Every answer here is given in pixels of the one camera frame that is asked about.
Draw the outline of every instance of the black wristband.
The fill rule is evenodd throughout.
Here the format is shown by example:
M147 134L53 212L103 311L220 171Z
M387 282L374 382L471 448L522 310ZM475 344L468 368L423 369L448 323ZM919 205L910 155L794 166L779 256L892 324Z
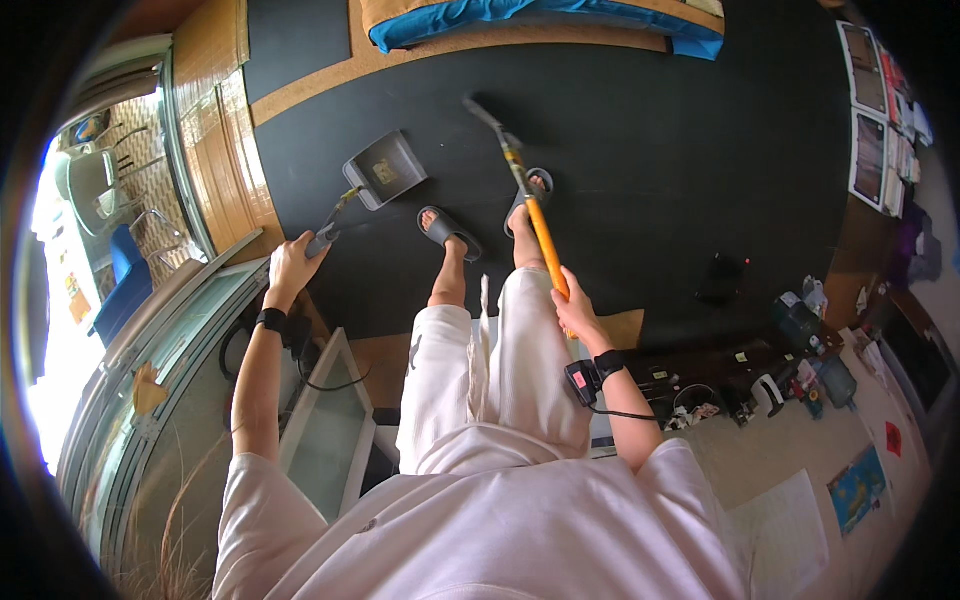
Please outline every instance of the black wristband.
M593 358L593 366L596 367L597 374L600 375L601 386L607 380L607 377L621 371L624 365L623 352L620 350L608 350Z
M257 324L263 323L264 329L282 333L283 326L287 323L287 314L279 308L264 308L257 315L256 322Z

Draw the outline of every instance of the red label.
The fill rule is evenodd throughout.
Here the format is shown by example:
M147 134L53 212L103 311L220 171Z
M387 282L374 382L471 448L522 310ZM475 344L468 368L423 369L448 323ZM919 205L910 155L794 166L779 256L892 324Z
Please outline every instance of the red label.
M900 429L892 422L887 421L887 449L900 457L903 449L903 437L900 436Z

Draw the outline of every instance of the blue chair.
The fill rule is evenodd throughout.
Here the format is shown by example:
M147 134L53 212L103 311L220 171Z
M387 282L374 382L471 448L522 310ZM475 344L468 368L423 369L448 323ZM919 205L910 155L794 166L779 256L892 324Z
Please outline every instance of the blue chair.
M178 244L158 250L144 258L136 242L133 241L130 230L150 214L157 216L173 231ZM150 277L150 265L147 261L160 257L163 264L173 270L173 265L164 260L161 255L177 250L182 245L182 240L183 236L173 227L170 220L156 209L144 212L128 226L121 225L110 236L110 255L113 257L113 274L116 276L117 285L104 300L100 313L93 320L93 330L90 331L90 335L93 335L94 331L100 334L105 348L109 347L110 342L120 333L140 304L143 304L154 292L154 280Z

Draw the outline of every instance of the black rubber mat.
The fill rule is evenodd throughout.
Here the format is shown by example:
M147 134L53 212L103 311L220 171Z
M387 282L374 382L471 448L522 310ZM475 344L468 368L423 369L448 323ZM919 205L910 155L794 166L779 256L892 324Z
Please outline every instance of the black rubber mat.
M251 104L285 85L350 58L347 0L248 0Z
M377 212L349 205L310 293L351 338L410 331L443 250L415 218L436 204L486 253L467 265L491 307L512 270L502 231L516 192L495 136L461 106L469 90L526 142L557 192L546 210L561 257L599 314L646 308L644 336L751 326L806 275L826 276L847 201L850 95L834 22L816 3L729 0L717 62L627 48L471 50L341 85L257 128L288 238L318 228L348 189L343 163L401 129L432 178ZM693 296L716 252L750 258L723 309Z

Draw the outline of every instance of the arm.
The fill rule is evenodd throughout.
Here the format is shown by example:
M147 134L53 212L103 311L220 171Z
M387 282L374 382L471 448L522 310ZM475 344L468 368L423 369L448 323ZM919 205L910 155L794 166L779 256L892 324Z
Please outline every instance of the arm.
M566 300L557 290L551 290L553 301L557 304L560 326L575 331L589 350L590 356L599 356L613 350L610 336L597 321L593 304L580 287L577 277L566 267L563 267L563 271L570 286L570 300ZM647 416L654 414L626 369L607 377L603 384L603 393L609 410ZM655 420L611 416L610 425L616 452L627 461L634 473L643 467L654 449L663 442L660 425Z
M270 259L270 289L263 299L264 308L289 313L297 294L317 273L330 247L308 260L306 245L313 237L307 231L296 242L284 242L276 248ZM265 329L263 324L256 326L233 392L230 428L234 456L251 452L276 462L280 449L276 414L282 349L278 332Z

